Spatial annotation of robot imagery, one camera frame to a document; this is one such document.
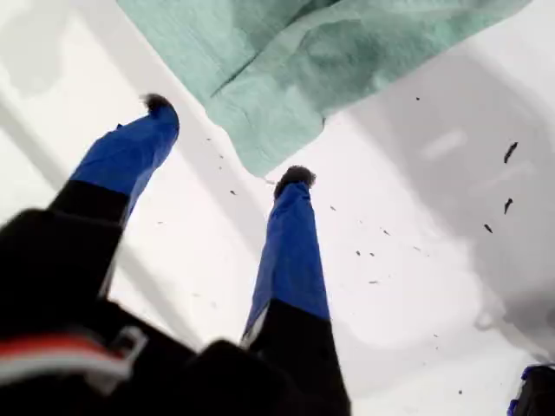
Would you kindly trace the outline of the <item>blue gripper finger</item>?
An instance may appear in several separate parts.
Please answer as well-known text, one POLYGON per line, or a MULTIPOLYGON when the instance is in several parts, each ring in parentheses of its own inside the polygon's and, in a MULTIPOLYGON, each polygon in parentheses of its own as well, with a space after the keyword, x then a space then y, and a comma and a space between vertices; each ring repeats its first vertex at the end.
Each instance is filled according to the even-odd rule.
POLYGON ((89 148, 51 203, 53 211, 124 226, 180 132, 173 105, 144 97, 147 114, 104 134, 89 148))
POLYGON ((315 179, 291 166, 276 184, 242 344, 288 377, 310 415, 349 415, 310 199, 315 179))

